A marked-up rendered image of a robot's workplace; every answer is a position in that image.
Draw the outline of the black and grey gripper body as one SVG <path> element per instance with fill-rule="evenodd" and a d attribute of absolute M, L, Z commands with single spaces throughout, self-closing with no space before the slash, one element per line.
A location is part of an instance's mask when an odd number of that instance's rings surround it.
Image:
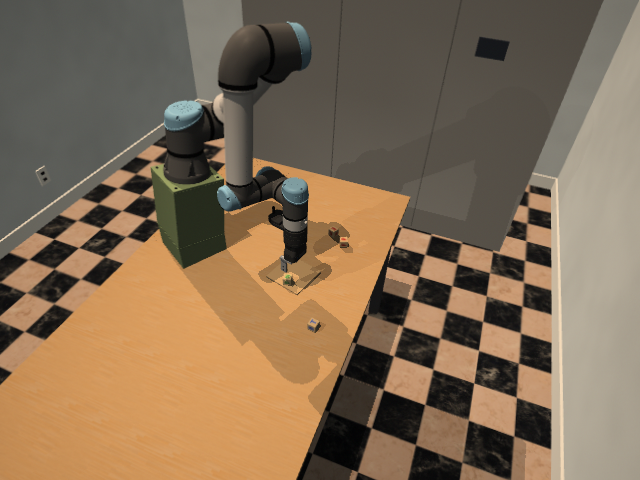
<path fill-rule="evenodd" d="M 284 218 L 283 210 L 275 210 L 275 206 L 272 206 L 268 221 L 272 226 L 283 230 L 284 259 L 296 263 L 307 252 L 308 216 L 302 221 L 289 221 Z"/>

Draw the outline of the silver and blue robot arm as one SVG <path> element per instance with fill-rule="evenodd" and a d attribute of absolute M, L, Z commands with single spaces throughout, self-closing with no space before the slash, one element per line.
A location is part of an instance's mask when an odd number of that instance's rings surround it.
<path fill-rule="evenodd" d="M 179 101 L 164 112 L 165 178 L 177 184 L 206 180 L 210 166 L 204 143 L 224 138 L 226 185 L 217 192 L 221 207 L 231 212 L 273 198 L 283 206 L 285 219 L 304 220 L 309 199 L 305 180 L 287 178 L 270 166 L 253 177 L 253 105 L 272 84 L 307 68 L 311 49 L 308 33 L 298 23 L 247 25 L 237 30 L 219 63 L 223 98 L 220 94 L 204 105 Z"/>

